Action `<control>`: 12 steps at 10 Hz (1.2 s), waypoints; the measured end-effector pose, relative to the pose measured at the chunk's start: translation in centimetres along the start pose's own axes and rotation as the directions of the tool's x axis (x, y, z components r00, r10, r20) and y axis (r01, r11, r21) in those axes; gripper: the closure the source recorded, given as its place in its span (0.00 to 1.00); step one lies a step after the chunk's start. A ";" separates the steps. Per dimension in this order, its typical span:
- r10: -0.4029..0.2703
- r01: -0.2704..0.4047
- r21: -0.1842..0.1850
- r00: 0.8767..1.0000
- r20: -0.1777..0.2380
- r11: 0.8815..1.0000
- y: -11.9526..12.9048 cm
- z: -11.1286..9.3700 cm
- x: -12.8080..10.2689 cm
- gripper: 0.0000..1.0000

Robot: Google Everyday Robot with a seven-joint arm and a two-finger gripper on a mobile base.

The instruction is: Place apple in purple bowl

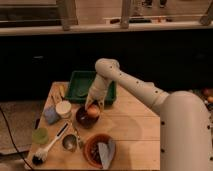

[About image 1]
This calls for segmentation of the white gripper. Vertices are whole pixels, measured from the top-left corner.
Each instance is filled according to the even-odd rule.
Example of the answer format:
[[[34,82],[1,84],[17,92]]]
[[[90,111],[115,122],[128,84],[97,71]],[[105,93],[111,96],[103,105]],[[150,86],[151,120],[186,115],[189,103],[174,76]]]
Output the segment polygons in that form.
[[[107,95],[110,84],[110,79],[105,78],[99,74],[95,76],[95,79],[89,88],[88,96],[86,98],[85,110],[89,108],[89,106],[92,104],[92,101],[98,101],[100,111],[104,111],[104,99]]]

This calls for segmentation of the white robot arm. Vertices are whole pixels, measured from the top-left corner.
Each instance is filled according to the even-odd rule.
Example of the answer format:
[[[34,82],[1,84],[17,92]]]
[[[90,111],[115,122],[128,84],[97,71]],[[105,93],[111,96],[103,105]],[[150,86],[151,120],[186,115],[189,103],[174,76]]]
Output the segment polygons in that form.
[[[115,81],[160,117],[160,171],[213,171],[211,113],[188,91],[168,93],[120,70],[115,59],[100,58],[86,104],[104,105]]]

